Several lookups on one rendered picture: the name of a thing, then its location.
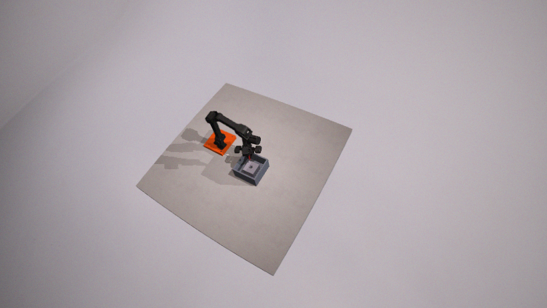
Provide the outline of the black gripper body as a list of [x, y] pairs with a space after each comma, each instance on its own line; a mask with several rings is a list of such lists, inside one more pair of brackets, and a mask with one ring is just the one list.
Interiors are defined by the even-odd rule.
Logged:
[[[243, 142], [242, 142], [243, 143]], [[255, 146], [252, 147], [251, 143], [243, 143], [243, 146], [247, 146], [249, 145], [250, 146], [250, 149], [252, 150], [252, 153], [255, 151], [255, 153], [261, 153], [261, 146]], [[234, 149], [234, 153], [239, 153], [239, 151], [241, 151], [241, 146], [235, 146], [235, 149]]]

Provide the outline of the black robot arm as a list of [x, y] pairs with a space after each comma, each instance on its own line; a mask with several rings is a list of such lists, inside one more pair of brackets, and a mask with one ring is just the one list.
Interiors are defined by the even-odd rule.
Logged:
[[[227, 127], [232, 128], [235, 133], [241, 137], [243, 143], [252, 143], [255, 145], [259, 145], [261, 141], [261, 137], [258, 137], [256, 135], [252, 135], [252, 130], [247, 127], [246, 125], [243, 125], [241, 123], [235, 123], [232, 120], [228, 119], [227, 117], [223, 116], [222, 113], [218, 113], [217, 111], [211, 111], [208, 116], [205, 118], [207, 123], [211, 125], [211, 128], [213, 129], [213, 132], [215, 133], [215, 141], [214, 145], [217, 145], [219, 149], [223, 150], [227, 144], [224, 143], [224, 139], [226, 138], [225, 134], [222, 133], [219, 130], [218, 122], [224, 124]], [[247, 131], [249, 131], [247, 133]], [[249, 156], [252, 154], [252, 150], [250, 149], [250, 146], [241, 146], [241, 154], [245, 156]]]

